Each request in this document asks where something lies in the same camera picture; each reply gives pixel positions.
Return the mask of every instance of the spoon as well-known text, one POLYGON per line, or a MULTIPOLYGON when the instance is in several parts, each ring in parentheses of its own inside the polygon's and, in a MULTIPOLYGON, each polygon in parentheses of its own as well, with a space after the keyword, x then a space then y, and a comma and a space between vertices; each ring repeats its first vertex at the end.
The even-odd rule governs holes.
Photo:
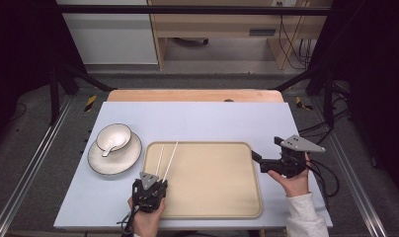
POLYGON ((109 146, 105 149, 104 153, 102 154, 103 157, 107 157, 110 152, 117 146, 123 144, 125 142, 125 137, 123 136, 116 136, 114 139, 108 140, 109 146))

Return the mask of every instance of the white sleeve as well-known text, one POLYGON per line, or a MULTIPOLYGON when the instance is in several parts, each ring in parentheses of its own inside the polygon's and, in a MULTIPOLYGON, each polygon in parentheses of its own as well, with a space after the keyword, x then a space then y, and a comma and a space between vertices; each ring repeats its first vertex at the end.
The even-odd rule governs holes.
POLYGON ((325 237, 329 236, 326 221, 316 213, 313 194, 287 197, 290 217, 286 220, 288 237, 325 237))

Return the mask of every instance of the saucer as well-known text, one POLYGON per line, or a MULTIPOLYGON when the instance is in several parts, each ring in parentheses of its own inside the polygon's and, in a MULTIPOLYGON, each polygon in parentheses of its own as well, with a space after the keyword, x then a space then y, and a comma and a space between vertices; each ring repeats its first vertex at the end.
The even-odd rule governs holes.
POLYGON ((88 152, 90 167, 102 175, 115 175, 131 167, 141 153, 141 141, 135 134, 131 133, 131 140, 126 146, 119 150, 112 151, 106 157, 104 150, 99 148, 97 141, 94 141, 88 152))

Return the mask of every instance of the white cabinet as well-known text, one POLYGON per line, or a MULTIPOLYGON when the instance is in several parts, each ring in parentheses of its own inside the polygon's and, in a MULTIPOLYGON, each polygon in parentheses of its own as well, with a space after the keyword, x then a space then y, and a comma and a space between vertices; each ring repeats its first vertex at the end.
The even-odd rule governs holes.
MULTIPOLYGON (((146 5, 143 0, 57 0, 57 4, 146 5)), ((85 65, 157 64, 148 14, 63 14, 85 65)))

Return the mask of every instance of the wooden tray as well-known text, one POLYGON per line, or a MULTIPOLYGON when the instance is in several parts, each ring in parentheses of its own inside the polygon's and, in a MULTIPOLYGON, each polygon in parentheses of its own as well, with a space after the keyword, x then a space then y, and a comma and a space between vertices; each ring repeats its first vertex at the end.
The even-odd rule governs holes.
MULTIPOLYGON (((163 179, 176 142, 147 147, 144 172, 163 179)), ((244 142, 179 142, 166 180, 164 218, 252 218, 262 211, 251 148, 244 142)))

